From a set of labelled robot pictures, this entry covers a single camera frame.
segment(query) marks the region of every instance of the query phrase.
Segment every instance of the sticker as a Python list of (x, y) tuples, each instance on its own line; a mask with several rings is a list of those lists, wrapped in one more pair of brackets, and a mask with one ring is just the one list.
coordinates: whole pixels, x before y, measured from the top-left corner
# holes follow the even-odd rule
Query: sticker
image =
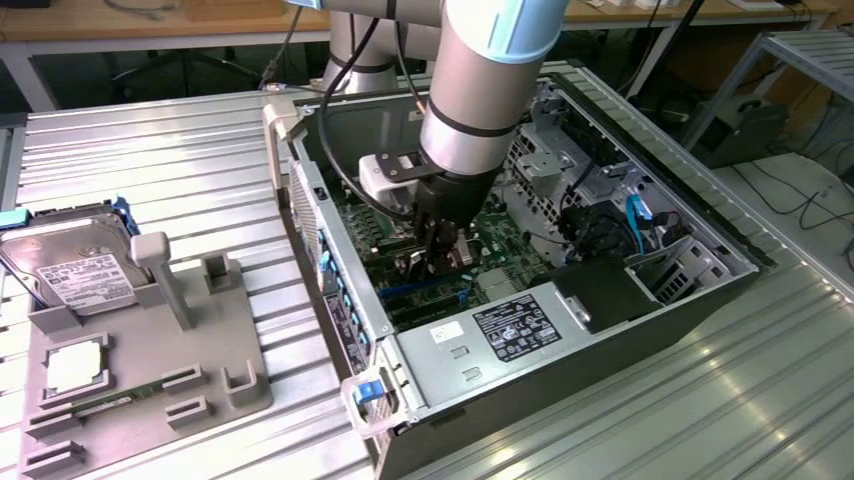
[(459, 322), (450, 322), (430, 329), (432, 341), (436, 343), (447, 342), (452, 338), (462, 336), (463, 327)]
[(84, 258), (36, 270), (51, 290), (72, 309), (100, 305), (133, 295), (133, 287), (112, 255)]
[(531, 295), (475, 313), (474, 317), (502, 362), (511, 362), (562, 338)]

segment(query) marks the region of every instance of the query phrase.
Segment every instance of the hard drive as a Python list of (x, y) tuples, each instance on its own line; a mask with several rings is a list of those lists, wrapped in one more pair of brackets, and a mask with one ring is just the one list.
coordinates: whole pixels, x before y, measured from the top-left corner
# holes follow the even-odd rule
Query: hard drive
[(152, 280), (131, 260), (127, 211), (105, 202), (27, 215), (17, 225), (0, 234), (0, 262), (40, 308), (67, 305), (87, 316), (136, 302), (133, 288)]

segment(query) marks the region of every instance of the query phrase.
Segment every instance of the hard drive label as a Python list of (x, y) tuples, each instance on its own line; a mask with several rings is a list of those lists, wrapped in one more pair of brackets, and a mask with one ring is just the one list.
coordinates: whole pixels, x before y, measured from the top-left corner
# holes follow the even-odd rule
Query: hard drive label
[(72, 309), (133, 295), (133, 287), (112, 255), (84, 258), (37, 270), (39, 276)]
[(562, 338), (531, 295), (475, 313), (474, 317), (502, 362), (514, 361)]

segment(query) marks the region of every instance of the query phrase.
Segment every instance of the green circuit board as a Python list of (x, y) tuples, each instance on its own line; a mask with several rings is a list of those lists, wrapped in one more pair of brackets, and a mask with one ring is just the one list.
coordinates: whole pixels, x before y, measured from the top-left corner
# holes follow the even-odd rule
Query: green circuit board
[(468, 240), (470, 249), (476, 250), (476, 264), (418, 285), (408, 284), (388, 260), (395, 253), (383, 250), (398, 249), (398, 255), (416, 251), (411, 229), (396, 225), (364, 204), (340, 202), (339, 211), (390, 319), (402, 331), (488, 303), (483, 282), (478, 281), (480, 274), (503, 270), (512, 285), (503, 288), (522, 291), (531, 279), (551, 268), (523, 240), (510, 215), (487, 203), (474, 219), (476, 236)]

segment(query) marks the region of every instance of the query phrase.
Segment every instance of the aluminum extrusion table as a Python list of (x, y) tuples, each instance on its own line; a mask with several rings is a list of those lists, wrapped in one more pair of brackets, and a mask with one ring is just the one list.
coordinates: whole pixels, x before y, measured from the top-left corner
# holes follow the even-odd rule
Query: aluminum extrusion table
[[(696, 145), (718, 109), (734, 95), (763, 53), (774, 55), (830, 88), (849, 102), (854, 102), (854, 36), (839, 30), (777, 32), (761, 34), (738, 61), (732, 73), (718, 89), (708, 106), (691, 120), (682, 145), (691, 150)], [(765, 93), (770, 83), (757, 88)]]
[[(773, 223), (587, 70), (548, 69), (567, 75), (779, 266), (672, 348), (411, 478), (850, 475), (854, 314), (838, 293), (845, 285), (822, 274), (809, 252), (775, 239), (773, 234), (783, 235)], [(173, 236), (175, 268), (208, 251), (228, 251), (247, 270), (273, 407), (107, 467), (99, 478), (171, 478), (184, 469), (199, 478), (285, 472), (299, 479), (372, 477), (276, 223), (263, 99), (248, 93), (39, 114), (27, 129), (0, 136), (17, 153), (7, 161), (19, 203), (49, 207), (120, 190), (144, 228)], [(23, 293), (5, 282), (1, 480), (16, 477), (28, 338)]]

